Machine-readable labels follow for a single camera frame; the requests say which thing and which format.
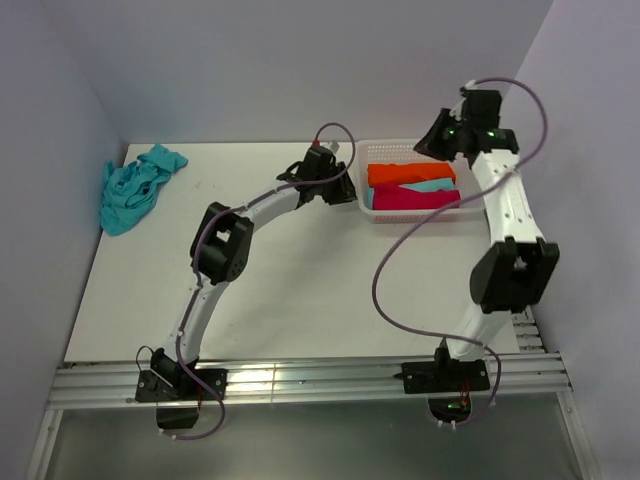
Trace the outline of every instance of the orange cloth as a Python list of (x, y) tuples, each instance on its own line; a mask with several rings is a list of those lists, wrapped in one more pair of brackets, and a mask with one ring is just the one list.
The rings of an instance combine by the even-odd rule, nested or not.
[(456, 174), (451, 165), (445, 162), (408, 163), (396, 165), (394, 163), (371, 163), (368, 167), (369, 186), (405, 183), (418, 183), (426, 180), (450, 178), (456, 183)]

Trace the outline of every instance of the metal extrusion frame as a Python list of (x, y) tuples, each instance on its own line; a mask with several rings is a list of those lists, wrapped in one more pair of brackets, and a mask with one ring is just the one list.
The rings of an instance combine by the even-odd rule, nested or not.
[[(569, 377), (558, 353), (545, 353), (530, 311), (514, 315), (519, 354), (501, 355), (502, 379), (498, 396), (556, 393), (572, 446), (585, 479), (600, 474), (577, 416)], [(344, 402), (415, 398), (404, 393), (403, 382), (393, 376), (404, 362), (430, 361), (432, 357), (338, 358), (305, 360), (200, 362), (197, 368), (228, 370), (225, 404)], [(490, 380), (496, 362), (488, 360)], [(28, 479), (46, 476), (56, 435), (65, 410), (104, 408), (156, 408), (194, 406), (196, 402), (138, 404), (134, 362), (67, 365), (55, 376), (40, 434), (31, 458)], [(474, 392), (474, 397), (489, 392)], [(442, 395), (423, 395), (436, 398)]]
[[(499, 395), (571, 391), (559, 354), (503, 355)], [(302, 403), (406, 398), (393, 376), (409, 361), (433, 357), (291, 360), (274, 362), (201, 362), (197, 368), (228, 370), (225, 404)], [(487, 362), (495, 381), (495, 360)], [(74, 366), (56, 374), (47, 402), (53, 410), (195, 406), (195, 401), (134, 401), (138, 369), (134, 363)], [(474, 396), (488, 395), (474, 392)], [(450, 394), (430, 395), (431, 398)]]

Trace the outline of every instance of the magenta cloth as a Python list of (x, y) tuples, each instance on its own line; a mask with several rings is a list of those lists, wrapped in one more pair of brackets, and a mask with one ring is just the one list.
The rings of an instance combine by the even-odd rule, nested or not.
[(378, 185), (374, 190), (374, 210), (433, 210), (460, 200), (458, 190), (416, 192), (400, 185)]

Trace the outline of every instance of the cable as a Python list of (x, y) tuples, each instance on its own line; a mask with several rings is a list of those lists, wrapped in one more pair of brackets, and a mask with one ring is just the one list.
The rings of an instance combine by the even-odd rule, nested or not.
[(138, 352), (136, 353), (136, 365), (138, 366), (138, 370), (140, 370), (140, 373), (142, 373), (142, 367), (140, 367), (140, 362), (138, 361), (138, 358), (140, 357), (140, 352), (145, 348), (149, 350), (151, 352), (151, 355), (153, 356), (153, 349), (149, 345), (143, 345), (138, 349)]
[(547, 120), (547, 112), (545, 111), (544, 105), (542, 104), (542, 101), (540, 100), (540, 97), (538, 97), (538, 95), (531, 88), (529, 88), (529, 86), (525, 85), (524, 83), (522, 83), (522, 82), (520, 82), (518, 80), (514, 80), (514, 79), (511, 79), (511, 78), (488, 77), (488, 78), (483, 78), (482, 80), (477, 80), (474, 83), (475, 83), (475, 85), (480, 85), (482, 83), (489, 83), (489, 82), (510, 83), (512, 85), (516, 85), (516, 86), (520, 87), (521, 89), (526, 91), (531, 96), (531, 98), (533, 99), (533, 101), (537, 105), (538, 109), (540, 110), (540, 115), (542, 117), (542, 135), (540, 136), (540, 140), (539, 140), (538, 144), (536, 145), (536, 147), (533, 149), (533, 151), (531, 153), (529, 153), (527, 156), (522, 158), (515, 165), (515, 167), (514, 167), (514, 169), (512, 171), (509, 171), (506, 174), (504, 174), (500, 178), (500, 180), (498, 180), (491, 187), (489, 187), (486, 190), (483, 190), (481, 192), (475, 193), (473, 195), (469, 195), (468, 197), (462, 198), (460, 200), (456, 200), (455, 202), (451, 202), (448, 205), (445, 205), (443, 207), (440, 207), (437, 210), (431, 212), (429, 215), (427, 215), (423, 220), (421, 220), (418, 223), (416, 223), (415, 225), (413, 225), (398, 240), (396, 240), (396, 242), (391, 246), (389, 251), (384, 255), (384, 257), (382, 257), (382, 260), (380, 261), (380, 264), (376, 268), (376, 272), (373, 275), (373, 281), (371, 283), (371, 298), (373, 300), (373, 305), (374, 305), (375, 309), (378, 311), (378, 313), (380, 314), (380, 316), (382, 318), (384, 318), (388, 323), (390, 323), (394, 327), (399, 328), (400, 330), (404, 330), (405, 332), (414, 333), (416, 335), (423, 335), (423, 336), (426, 336), (426, 337), (437, 337), (437, 338), (450, 339), (450, 340), (460, 340), (460, 341), (463, 341), (463, 342), (467, 342), (467, 343), (470, 343), (471, 345), (476, 345), (478, 347), (484, 348), (493, 358), (496, 359), (496, 364), (497, 364), (496, 380), (495, 380), (495, 382), (493, 384), (493, 389), (491, 390), (491, 394), (489, 395), (488, 401), (483, 405), (482, 408), (480, 408), (478, 411), (473, 412), (464, 422), (460, 422), (458, 425), (467, 424), (467, 423), (471, 422), (472, 420), (474, 420), (475, 418), (479, 417), (493, 403), (493, 401), (494, 401), (494, 399), (496, 397), (496, 393), (498, 392), (498, 388), (500, 387), (500, 380), (502, 378), (502, 361), (500, 360), (500, 357), (498, 356), (498, 354), (491, 347), (489, 347), (488, 345), (484, 345), (482, 342), (480, 342), (478, 340), (475, 340), (473, 338), (468, 338), (468, 337), (463, 337), (461, 335), (453, 335), (453, 334), (448, 334), (448, 333), (432, 332), (432, 331), (429, 331), (429, 330), (420, 330), (420, 329), (417, 329), (417, 328), (408, 327), (406, 325), (403, 325), (403, 324), (397, 322), (396, 320), (391, 318), (382, 309), (382, 307), (380, 306), (380, 301), (378, 300), (378, 282), (380, 280), (380, 274), (382, 273), (382, 270), (384, 269), (384, 267), (387, 264), (387, 262), (389, 261), (389, 259), (393, 256), (393, 254), (396, 252), (396, 250), (398, 250), (400, 245), (402, 245), (407, 240), (407, 238), (409, 238), (411, 235), (413, 235), (413, 233), (415, 233), (416, 230), (418, 230), (423, 225), (429, 223), (431, 220), (436, 218), (441, 213), (446, 212), (450, 208), (459, 207), (459, 206), (465, 205), (465, 204), (467, 204), (469, 202), (473, 202), (475, 200), (481, 199), (485, 195), (488, 195), (488, 194), (498, 190), (499, 188), (501, 188), (511, 178), (511, 176), (514, 174), (514, 172), (516, 170), (518, 170), (520, 167), (525, 165), (527, 162), (529, 162), (533, 157), (535, 157), (540, 152), (540, 150), (542, 149), (542, 146), (547, 141), (547, 134), (549, 132), (549, 124), (548, 124), (548, 120)]
[[(202, 251), (202, 246), (204, 244), (204, 240), (205, 238), (208, 238), (209, 233), (213, 230), (213, 227), (215, 226), (215, 224), (225, 215), (230, 215), (232, 213), (239, 213), (239, 212), (244, 212), (246, 210), (248, 210), (249, 208), (255, 206), (256, 204), (266, 200), (267, 198), (271, 197), (272, 195), (275, 195), (278, 192), (281, 192), (282, 190), (286, 190), (288, 188), (294, 188), (294, 187), (300, 187), (300, 186), (313, 186), (313, 185), (323, 185), (325, 183), (331, 183), (334, 182), (336, 180), (338, 180), (340, 177), (342, 177), (343, 175), (347, 174), (347, 171), (351, 168), (351, 166), (353, 165), (355, 159), (356, 159), (356, 141), (353, 137), (353, 135), (351, 134), (351, 132), (349, 131), (349, 129), (347, 127), (345, 127), (344, 125), (342, 125), (341, 123), (338, 122), (329, 122), (329, 123), (325, 123), (324, 125), (322, 125), (314, 139), (313, 139), (313, 144), (317, 145), (318, 142), (318, 137), (320, 136), (320, 134), (328, 127), (338, 127), (341, 128), (349, 137), (349, 141), (351, 142), (351, 158), (349, 159), (349, 163), (347, 164), (346, 168), (344, 170), (342, 170), (341, 172), (339, 172), (338, 174), (334, 175), (333, 177), (329, 177), (326, 178), (324, 180), (308, 180), (308, 181), (304, 181), (304, 182), (296, 182), (296, 183), (288, 183), (288, 184), (283, 184), (281, 186), (279, 186), (277, 189), (263, 193), (262, 195), (257, 196), (256, 198), (254, 198), (253, 200), (251, 200), (250, 202), (248, 202), (247, 204), (241, 206), (241, 207), (235, 207), (235, 208), (230, 208), (228, 210), (224, 210), (220, 213), (218, 213), (217, 215), (215, 215), (211, 220), (209, 220), (209, 223), (207, 223), (207, 225), (205, 226), (205, 228), (202, 230), (202, 233), (200, 234), (200, 236), (198, 237), (198, 241), (196, 243), (196, 248), (194, 250), (193, 253), (193, 273), (196, 276), (197, 279), (197, 285), (196, 288), (193, 291), (193, 294), (191, 295), (191, 299), (189, 300), (189, 303), (187, 305), (187, 308), (185, 309), (184, 315), (182, 317), (182, 320), (180, 321), (180, 326), (178, 327), (178, 332), (184, 332), (184, 329), (187, 325), (187, 322), (189, 320), (189, 315), (191, 314), (191, 310), (193, 309), (193, 305), (195, 304), (196, 298), (198, 296), (198, 294), (200, 293), (200, 290), (202, 290), (203, 287), (203, 283), (202, 283), (202, 275), (200, 274), (200, 271), (198, 270), (198, 265), (200, 262), (200, 253)], [(218, 422), (213, 426), (213, 428), (211, 428), (210, 430), (204, 432), (204, 433), (200, 433), (197, 435), (176, 435), (176, 434), (171, 434), (171, 433), (167, 433), (165, 431), (163, 431), (162, 433), (164, 433), (165, 435), (173, 438), (174, 440), (200, 440), (202, 438), (206, 438), (210, 435), (213, 435), (214, 433), (216, 433), (220, 427), (222, 426), (222, 423), (224, 422), (224, 418), (226, 416), (226, 410), (224, 407), (224, 402), (222, 401), (222, 398), (220, 398), (220, 395), (218, 395), (218, 392), (216, 392), (213, 388), (211, 388), (209, 385), (207, 385), (205, 382), (203, 382), (202, 380), (200, 380), (195, 373), (193, 373), (189, 367), (187, 366), (187, 364), (184, 361), (184, 358), (182, 357), (182, 351), (181, 351), (181, 346), (180, 346), (180, 340), (181, 337), (179, 335), (176, 335), (176, 341), (175, 341), (175, 347), (176, 347), (176, 357), (178, 358), (178, 363), (180, 364), (180, 366), (182, 367), (182, 369), (184, 370), (184, 372), (191, 377), (191, 379), (196, 382), (197, 385), (199, 385), (200, 387), (202, 387), (204, 389), (204, 391), (206, 391), (208, 394), (210, 394), (216, 402), (218, 402), (218, 404), (220, 405), (220, 418), (218, 419)]]

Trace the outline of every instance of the red cloth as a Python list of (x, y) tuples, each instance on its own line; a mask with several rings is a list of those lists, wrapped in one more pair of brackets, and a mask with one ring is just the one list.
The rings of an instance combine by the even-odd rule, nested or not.
[(422, 162), (396, 165), (394, 163), (371, 163), (367, 167), (369, 186), (403, 183), (418, 183), (426, 180), (450, 178), (456, 183), (456, 174), (447, 162)]
[(374, 210), (434, 210), (460, 200), (458, 190), (416, 192), (399, 185), (378, 185), (374, 191)]

